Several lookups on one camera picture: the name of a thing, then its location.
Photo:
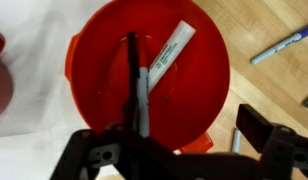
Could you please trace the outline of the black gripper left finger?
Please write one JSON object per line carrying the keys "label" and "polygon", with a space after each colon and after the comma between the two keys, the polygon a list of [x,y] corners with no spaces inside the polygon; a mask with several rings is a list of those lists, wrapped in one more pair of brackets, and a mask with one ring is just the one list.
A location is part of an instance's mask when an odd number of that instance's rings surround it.
{"label": "black gripper left finger", "polygon": [[123,105],[124,125],[127,129],[139,132],[139,108],[138,108],[138,78],[139,56],[137,50],[136,34],[129,32],[128,41],[128,65],[129,65],[129,97]]}

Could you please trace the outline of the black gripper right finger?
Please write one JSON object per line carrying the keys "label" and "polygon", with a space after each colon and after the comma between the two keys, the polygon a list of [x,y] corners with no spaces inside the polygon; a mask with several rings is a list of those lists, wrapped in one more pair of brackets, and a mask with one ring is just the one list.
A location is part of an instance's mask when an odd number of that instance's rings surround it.
{"label": "black gripper right finger", "polygon": [[273,125],[249,104],[239,105],[236,126],[258,153],[263,151],[273,129]]}

